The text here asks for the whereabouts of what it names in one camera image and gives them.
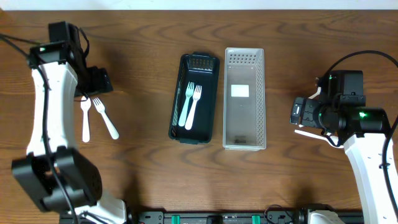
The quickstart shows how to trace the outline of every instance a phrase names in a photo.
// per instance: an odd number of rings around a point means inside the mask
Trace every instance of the wooden tabletop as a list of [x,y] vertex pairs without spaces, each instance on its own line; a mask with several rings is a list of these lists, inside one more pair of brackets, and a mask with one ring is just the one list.
[[[106,68],[114,87],[99,97],[120,138],[111,139],[91,108],[91,141],[83,143],[82,112],[75,103],[80,152],[97,166],[104,188],[136,210],[261,211],[273,203],[361,208],[344,151],[294,134],[290,110],[296,96],[315,93],[315,78],[351,52],[380,50],[398,58],[397,12],[0,12],[0,32],[46,42],[47,24],[56,21],[84,29],[91,45],[88,66]],[[227,47],[264,49],[265,150],[223,149]],[[202,145],[180,144],[167,135],[179,60],[194,51],[221,60],[213,139]],[[360,55],[337,68],[362,70],[367,105],[384,108],[393,122],[398,69],[390,61]],[[0,223],[57,222],[56,213],[38,211],[11,174],[11,161],[25,155],[33,117],[30,70],[23,57],[0,42]]]

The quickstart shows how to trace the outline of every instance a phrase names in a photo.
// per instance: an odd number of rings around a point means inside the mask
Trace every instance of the gray plastic basket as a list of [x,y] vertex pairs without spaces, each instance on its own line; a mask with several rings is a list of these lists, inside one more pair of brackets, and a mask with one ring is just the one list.
[[227,48],[224,75],[224,148],[265,149],[264,50]]

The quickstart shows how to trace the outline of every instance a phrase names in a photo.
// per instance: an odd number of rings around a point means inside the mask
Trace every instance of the green led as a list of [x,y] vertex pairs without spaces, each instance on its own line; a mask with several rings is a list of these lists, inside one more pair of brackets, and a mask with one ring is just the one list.
[[364,118],[364,117],[367,116],[367,114],[366,114],[366,113],[363,113],[363,112],[359,112],[359,116],[360,116],[361,118]]

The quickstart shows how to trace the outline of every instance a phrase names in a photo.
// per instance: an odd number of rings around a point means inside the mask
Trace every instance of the black plastic bin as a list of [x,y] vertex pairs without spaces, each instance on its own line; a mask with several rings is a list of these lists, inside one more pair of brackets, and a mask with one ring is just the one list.
[[[208,53],[194,52],[181,56],[169,128],[171,139],[188,144],[210,142],[213,132],[219,70],[220,61]],[[185,92],[188,82],[194,82],[195,86],[202,86],[201,97],[197,103],[191,130],[186,130],[185,127],[178,125],[178,119],[186,98]]]

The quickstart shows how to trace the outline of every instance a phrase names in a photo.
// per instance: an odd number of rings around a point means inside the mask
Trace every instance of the white sticker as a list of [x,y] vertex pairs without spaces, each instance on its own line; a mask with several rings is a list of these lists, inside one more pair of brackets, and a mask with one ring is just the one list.
[[232,97],[249,97],[249,85],[231,85]]

